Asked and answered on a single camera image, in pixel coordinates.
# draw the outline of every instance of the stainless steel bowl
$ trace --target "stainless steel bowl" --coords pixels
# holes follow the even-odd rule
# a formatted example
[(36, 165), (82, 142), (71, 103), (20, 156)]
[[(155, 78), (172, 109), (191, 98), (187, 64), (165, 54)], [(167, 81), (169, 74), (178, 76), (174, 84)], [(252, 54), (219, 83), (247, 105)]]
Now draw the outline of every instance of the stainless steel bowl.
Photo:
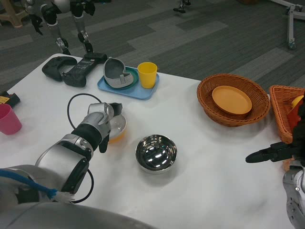
[(143, 138), (135, 150), (141, 168), (151, 174), (161, 174), (171, 169), (177, 158), (177, 146), (163, 135)]

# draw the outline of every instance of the cable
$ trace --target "cable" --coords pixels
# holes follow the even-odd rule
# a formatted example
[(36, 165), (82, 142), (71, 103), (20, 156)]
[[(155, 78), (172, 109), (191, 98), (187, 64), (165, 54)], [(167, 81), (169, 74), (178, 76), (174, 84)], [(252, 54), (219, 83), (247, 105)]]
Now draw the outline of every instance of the cable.
[(94, 187), (94, 179), (93, 179), (93, 175), (91, 173), (91, 171), (88, 169), (87, 172), (89, 173), (90, 175), (90, 178), (91, 178), (91, 188), (90, 188), (90, 191), (88, 192), (88, 194), (82, 198), (82, 199), (79, 199), (79, 200), (75, 200), (75, 201), (72, 201), (73, 204), (78, 204), (78, 203), (81, 203), (83, 202), (84, 200), (86, 200), (92, 193), (93, 191), (93, 187)]
[(69, 100), (69, 102), (68, 102), (68, 106), (67, 106), (67, 116), (68, 116), (69, 123), (70, 123), (70, 125), (73, 127), (74, 130), (75, 130), (75, 126), (73, 125), (73, 123), (72, 123), (72, 121), (71, 121), (71, 118), (70, 118), (70, 103), (72, 102), (72, 100), (73, 100), (75, 97), (80, 96), (80, 95), (91, 96), (91, 97), (95, 98), (97, 101), (99, 101), (99, 102), (101, 103), (101, 100), (100, 100), (98, 97), (96, 97), (96, 96), (94, 96), (94, 95), (92, 95), (92, 94), (88, 94), (88, 93), (80, 93), (80, 94), (76, 94), (76, 95), (72, 96), (72, 98), (71, 98), (71, 99)]
[[(91, 96), (91, 97), (95, 98), (97, 101), (99, 101), (99, 103), (101, 103), (101, 100), (100, 100), (98, 97), (96, 97), (96, 96), (94, 96), (94, 95), (92, 95), (92, 94), (88, 94), (88, 93), (80, 93), (80, 94), (76, 94), (76, 95), (72, 96), (71, 99), (70, 99), (69, 102), (68, 102), (68, 105), (67, 105), (67, 116), (68, 116), (69, 123), (70, 123), (70, 125), (72, 126), (72, 128), (73, 128), (74, 130), (75, 130), (75, 126), (73, 125), (73, 123), (72, 123), (72, 121), (71, 121), (71, 118), (70, 118), (70, 104), (71, 104), (72, 100), (73, 100), (75, 97), (80, 96), (80, 95)], [(83, 202), (84, 200), (86, 200), (86, 199), (91, 195), (91, 193), (92, 193), (92, 191), (93, 191), (93, 187), (94, 187), (93, 175), (92, 175), (92, 173), (91, 173), (91, 171), (90, 171), (89, 169), (87, 170), (87, 172), (89, 173), (90, 178), (91, 178), (91, 188), (90, 188), (88, 194), (87, 194), (84, 198), (79, 199), (79, 200), (72, 201), (73, 204), (78, 204), (78, 203)]]

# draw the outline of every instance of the wooden stool leg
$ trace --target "wooden stool leg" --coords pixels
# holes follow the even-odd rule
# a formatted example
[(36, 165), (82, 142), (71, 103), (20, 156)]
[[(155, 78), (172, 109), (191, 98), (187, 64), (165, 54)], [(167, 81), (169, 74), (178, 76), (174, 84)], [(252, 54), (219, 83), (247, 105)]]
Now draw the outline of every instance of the wooden stool leg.
[(2, 0), (1, 1), (5, 11), (10, 16), (10, 22), (15, 28), (22, 27), (21, 19), (16, 16), (16, 11), (14, 10), (14, 7), (12, 6), (12, 3), (10, 0)]

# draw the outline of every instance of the wheel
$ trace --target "wheel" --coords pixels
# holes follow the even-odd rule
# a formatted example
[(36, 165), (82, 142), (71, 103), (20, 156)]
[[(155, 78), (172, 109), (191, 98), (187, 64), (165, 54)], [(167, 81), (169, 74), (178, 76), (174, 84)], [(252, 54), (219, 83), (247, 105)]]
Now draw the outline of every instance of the wheel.
[(295, 42), (288, 42), (288, 48), (293, 50), (296, 48)]
[(179, 12), (179, 13), (185, 13), (185, 10), (181, 10), (179, 8), (174, 8), (173, 11)]

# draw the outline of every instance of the cup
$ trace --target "cup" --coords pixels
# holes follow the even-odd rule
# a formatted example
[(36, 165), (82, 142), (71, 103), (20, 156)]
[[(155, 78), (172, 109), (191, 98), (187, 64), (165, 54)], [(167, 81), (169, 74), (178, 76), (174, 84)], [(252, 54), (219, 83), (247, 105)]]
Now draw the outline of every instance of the cup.
[(5, 135), (13, 135), (22, 127), (15, 112), (8, 104), (0, 104), (0, 132)]
[(153, 88), (157, 79), (157, 65), (151, 62), (139, 64), (138, 71), (143, 88)]

